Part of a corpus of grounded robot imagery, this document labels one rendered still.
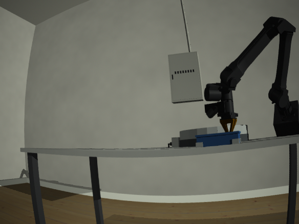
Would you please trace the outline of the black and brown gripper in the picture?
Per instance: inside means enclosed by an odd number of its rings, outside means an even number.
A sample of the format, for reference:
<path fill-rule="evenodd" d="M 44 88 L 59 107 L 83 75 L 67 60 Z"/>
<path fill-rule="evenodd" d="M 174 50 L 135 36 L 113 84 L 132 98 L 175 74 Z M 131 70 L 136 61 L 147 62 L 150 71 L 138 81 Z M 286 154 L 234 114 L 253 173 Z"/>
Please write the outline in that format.
<path fill-rule="evenodd" d="M 225 102 L 225 113 L 219 113 L 217 114 L 218 117 L 221 117 L 220 123 L 224 129 L 225 132 L 231 132 L 234 130 L 234 127 L 237 122 L 238 113 L 234 113 L 234 107 L 233 107 L 233 100 L 224 100 Z M 227 124 L 230 124 L 230 131 L 228 131 Z"/>

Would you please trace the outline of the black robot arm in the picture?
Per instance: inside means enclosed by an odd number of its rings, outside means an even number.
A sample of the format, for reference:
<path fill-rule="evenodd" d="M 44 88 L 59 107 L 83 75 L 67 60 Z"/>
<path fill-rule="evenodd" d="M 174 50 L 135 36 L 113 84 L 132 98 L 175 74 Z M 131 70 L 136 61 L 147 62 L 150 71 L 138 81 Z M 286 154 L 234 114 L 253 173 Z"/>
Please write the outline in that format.
<path fill-rule="evenodd" d="M 221 83 L 208 83 L 204 90 L 206 101 L 220 101 L 217 103 L 205 104 L 205 113 L 213 118 L 217 113 L 225 113 L 225 102 L 233 100 L 232 91 L 236 90 L 240 78 L 247 68 L 259 56 L 271 40 L 280 34 L 279 55 L 275 82 L 268 93 L 272 104 L 276 104 L 282 121 L 295 116 L 289 102 L 287 88 L 287 74 L 290 58 L 290 49 L 293 33 L 296 28 L 287 20 L 280 17 L 269 17 L 263 24 L 264 28 L 239 55 L 239 57 L 227 66 L 220 74 Z"/>

